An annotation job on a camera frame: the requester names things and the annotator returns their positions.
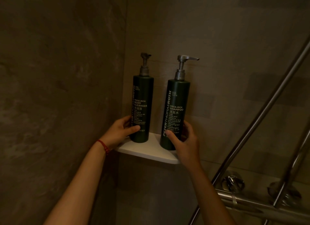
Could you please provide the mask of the person's left forearm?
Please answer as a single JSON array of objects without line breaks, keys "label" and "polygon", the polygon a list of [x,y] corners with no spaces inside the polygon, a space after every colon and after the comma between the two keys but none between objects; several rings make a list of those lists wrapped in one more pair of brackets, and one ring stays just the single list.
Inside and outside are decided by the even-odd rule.
[{"label": "person's left forearm", "polygon": [[98,141],[43,225],[88,225],[108,149]]}]

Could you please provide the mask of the person's right forearm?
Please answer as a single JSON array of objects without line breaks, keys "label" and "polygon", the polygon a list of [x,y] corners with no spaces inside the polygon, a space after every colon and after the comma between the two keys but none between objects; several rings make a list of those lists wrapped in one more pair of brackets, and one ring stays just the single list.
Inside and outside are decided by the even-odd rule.
[{"label": "person's right forearm", "polygon": [[237,225],[200,162],[184,163],[184,166],[190,175],[204,225]]}]

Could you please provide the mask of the dark green pump bottle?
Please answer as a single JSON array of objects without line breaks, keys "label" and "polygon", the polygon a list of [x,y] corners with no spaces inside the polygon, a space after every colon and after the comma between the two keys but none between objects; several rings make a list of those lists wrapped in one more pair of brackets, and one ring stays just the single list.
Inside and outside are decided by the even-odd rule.
[{"label": "dark green pump bottle", "polygon": [[161,147],[169,151],[174,151],[175,146],[165,131],[170,130],[179,140],[181,139],[188,102],[190,82],[185,80],[184,63],[187,60],[198,61],[199,58],[178,55],[177,60],[179,61],[179,68],[176,70],[174,79],[168,80],[167,83],[160,137]]},{"label": "dark green pump bottle", "polygon": [[140,130],[130,135],[136,143],[144,143],[149,139],[150,119],[152,111],[154,78],[149,75],[147,65],[150,54],[142,52],[143,64],[139,75],[133,76],[131,125],[140,126]]}]

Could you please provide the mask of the person's left hand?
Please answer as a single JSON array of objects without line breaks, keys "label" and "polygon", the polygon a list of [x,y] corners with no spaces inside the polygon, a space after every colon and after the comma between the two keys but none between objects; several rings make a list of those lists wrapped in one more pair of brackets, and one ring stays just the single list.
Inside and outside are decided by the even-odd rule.
[{"label": "person's left hand", "polygon": [[131,116],[116,120],[98,142],[109,151],[115,149],[128,137],[122,135],[122,130],[126,127],[131,127]]}]

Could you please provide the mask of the white corner shelf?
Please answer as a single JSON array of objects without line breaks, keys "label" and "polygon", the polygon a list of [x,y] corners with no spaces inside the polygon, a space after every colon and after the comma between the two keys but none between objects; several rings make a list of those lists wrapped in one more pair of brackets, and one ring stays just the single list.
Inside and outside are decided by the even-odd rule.
[{"label": "white corner shelf", "polygon": [[160,135],[149,134],[148,141],[136,143],[126,138],[117,148],[119,153],[142,157],[149,160],[155,160],[168,164],[180,164],[176,151],[169,151],[161,147]]}]

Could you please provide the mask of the person's right hand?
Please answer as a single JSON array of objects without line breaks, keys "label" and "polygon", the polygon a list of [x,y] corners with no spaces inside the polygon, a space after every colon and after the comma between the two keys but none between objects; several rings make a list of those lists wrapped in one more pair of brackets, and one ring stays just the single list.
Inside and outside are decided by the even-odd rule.
[{"label": "person's right hand", "polygon": [[201,167],[199,141],[190,123],[184,121],[184,127],[188,134],[187,139],[185,141],[181,141],[181,151],[176,153],[185,168],[188,171],[192,171]]}]

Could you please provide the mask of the chrome shower mixer bar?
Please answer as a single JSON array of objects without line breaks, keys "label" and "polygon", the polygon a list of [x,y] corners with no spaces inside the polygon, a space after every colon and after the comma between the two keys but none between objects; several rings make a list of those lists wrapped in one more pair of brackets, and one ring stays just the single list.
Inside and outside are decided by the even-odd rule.
[{"label": "chrome shower mixer bar", "polygon": [[291,207],[274,208],[271,204],[254,199],[248,199],[244,195],[236,195],[231,192],[216,189],[225,206],[261,219],[291,225],[310,225],[310,212],[296,210]]}]

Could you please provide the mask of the chrome wall flange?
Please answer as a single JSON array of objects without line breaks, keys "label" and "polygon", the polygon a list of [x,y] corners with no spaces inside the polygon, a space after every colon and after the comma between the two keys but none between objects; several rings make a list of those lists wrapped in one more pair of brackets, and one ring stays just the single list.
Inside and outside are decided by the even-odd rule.
[{"label": "chrome wall flange", "polygon": [[[273,199],[273,201],[277,198],[277,188],[278,188],[279,181],[272,182],[267,187],[267,191],[269,196]],[[290,186],[289,189],[285,192],[285,195],[283,196],[283,200],[281,202],[282,205],[285,206],[291,206],[291,207],[297,207],[301,205],[302,196],[300,192],[294,187]]]},{"label": "chrome wall flange", "polygon": [[231,193],[241,193],[245,188],[245,183],[235,175],[226,176],[222,179],[222,188]]}]

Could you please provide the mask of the chrome shower riser rail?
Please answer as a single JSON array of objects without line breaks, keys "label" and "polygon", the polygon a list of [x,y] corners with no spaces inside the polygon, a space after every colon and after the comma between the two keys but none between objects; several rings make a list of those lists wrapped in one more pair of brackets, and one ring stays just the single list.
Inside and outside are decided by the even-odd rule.
[{"label": "chrome shower riser rail", "polygon": [[282,203],[287,191],[289,190],[295,177],[297,176],[299,169],[309,150],[310,150],[310,119],[293,152],[292,158],[289,161],[285,173],[278,184],[277,196],[273,202],[274,208],[278,208]]}]

